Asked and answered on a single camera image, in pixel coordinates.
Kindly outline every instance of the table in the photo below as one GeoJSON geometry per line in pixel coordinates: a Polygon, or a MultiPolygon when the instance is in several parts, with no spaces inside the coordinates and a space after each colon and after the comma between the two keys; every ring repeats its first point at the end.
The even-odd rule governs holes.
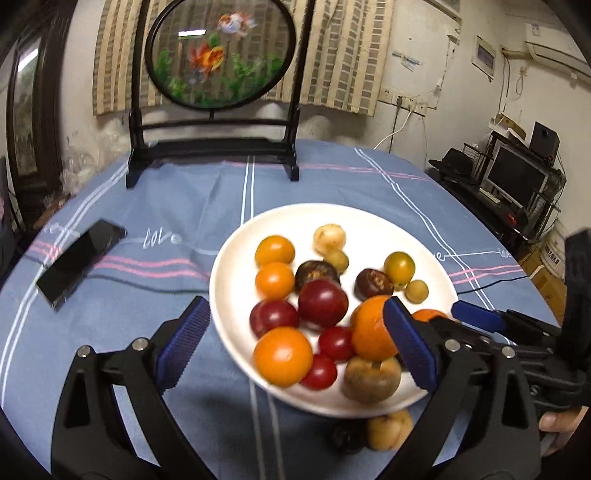
{"type": "MultiPolygon", "coordinates": [[[[37,294],[34,282],[43,267],[29,258],[20,261],[0,292],[0,404],[45,467],[55,410],[76,349],[84,344],[97,352],[123,349],[178,317],[195,293],[155,293],[136,286],[205,293],[226,238],[263,211],[330,202],[382,216],[418,238],[441,261],[458,292],[524,275],[468,210],[412,164],[379,151],[318,141],[299,141],[297,151],[301,180],[293,183],[282,166],[264,165],[261,159],[249,158],[247,165],[220,159],[148,169],[136,188],[126,190],[122,159],[46,224],[27,252],[42,262],[51,262],[99,218],[124,226],[128,237],[97,264],[58,313],[37,294]]],[[[556,324],[527,279],[460,297],[556,324]]],[[[154,461],[122,387],[116,395],[138,454],[154,461]]],[[[164,398],[222,480],[369,479],[392,456],[368,450],[346,458],[335,455],[324,439],[332,421],[297,411],[255,388],[234,365],[213,325],[178,386],[164,398]]],[[[425,402],[410,408],[415,419],[425,402]]],[[[465,420],[459,419],[439,460],[456,451],[465,420]]]]}

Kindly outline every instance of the human hand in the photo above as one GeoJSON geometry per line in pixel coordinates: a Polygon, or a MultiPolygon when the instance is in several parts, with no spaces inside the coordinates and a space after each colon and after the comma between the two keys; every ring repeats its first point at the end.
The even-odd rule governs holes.
{"type": "Polygon", "coordinates": [[[586,413],[587,407],[579,407],[563,413],[545,413],[542,416],[540,430],[542,432],[558,433],[554,443],[550,445],[544,456],[551,455],[567,444],[586,413]]]}

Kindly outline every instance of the dark tomato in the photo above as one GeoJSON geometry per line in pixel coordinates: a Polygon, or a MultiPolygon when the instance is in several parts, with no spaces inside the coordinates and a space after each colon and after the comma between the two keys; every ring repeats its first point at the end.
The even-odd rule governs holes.
{"type": "Polygon", "coordinates": [[[339,323],[348,308],[347,294],[340,285],[327,278],[305,283],[298,298],[301,319],[322,328],[339,323]]]}
{"type": "Polygon", "coordinates": [[[300,326],[296,308],[286,300],[260,301],[251,311],[251,329],[257,338],[277,327],[300,326]]]}
{"type": "Polygon", "coordinates": [[[327,328],[318,338],[318,350],[335,362],[348,362],[355,356],[352,335],[353,330],[348,327],[327,328]]]}
{"type": "Polygon", "coordinates": [[[312,368],[300,383],[310,390],[325,390],[335,383],[337,375],[333,360],[317,353],[312,361],[312,368]]]}

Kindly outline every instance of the blue gripper pad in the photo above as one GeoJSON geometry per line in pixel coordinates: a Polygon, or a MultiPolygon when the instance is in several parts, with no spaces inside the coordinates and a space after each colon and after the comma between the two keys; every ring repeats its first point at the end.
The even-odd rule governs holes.
{"type": "Polygon", "coordinates": [[[384,325],[413,376],[414,382],[420,388],[434,392],[439,384],[437,359],[428,343],[417,331],[414,325],[416,320],[396,297],[392,297],[384,304],[382,314],[384,325]]]}
{"type": "Polygon", "coordinates": [[[507,329],[505,321],[497,312],[477,307],[463,300],[453,304],[452,315],[462,323],[467,323],[490,333],[503,333],[507,329]]]}
{"type": "Polygon", "coordinates": [[[180,316],[180,327],[156,360],[155,383],[160,392],[176,387],[209,326],[209,319],[209,303],[203,297],[195,297],[180,316]]]}

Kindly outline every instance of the metal screw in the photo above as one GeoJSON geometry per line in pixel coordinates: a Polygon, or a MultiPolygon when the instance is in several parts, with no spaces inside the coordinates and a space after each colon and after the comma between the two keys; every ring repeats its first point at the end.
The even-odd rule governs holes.
{"type": "Polygon", "coordinates": [[[457,352],[461,347],[460,342],[454,340],[453,338],[446,340],[444,345],[445,348],[447,348],[450,352],[457,352]]]}
{"type": "Polygon", "coordinates": [[[513,358],[515,356],[515,350],[513,350],[510,346],[504,346],[501,353],[505,355],[507,358],[513,358]]]}
{"type": "Polygon", "coordinates": [[[87,356],[90,355],[90,347],[88,345],[82,345],[78,351],[76,352],[76,354],[80,357],[80,358],[86,358],[87,356]]]}
{"type": "Polygon", "coordinates": [[[144,338],[144,337],[140,337],[140,338],[136,338],[133,343],[131,344],[131,348],[133,348],[134,350],[137,350],[138,352],[141,352],[142,350],[145,350],[145,348],[148,346],[148,339],[144,338]]]}

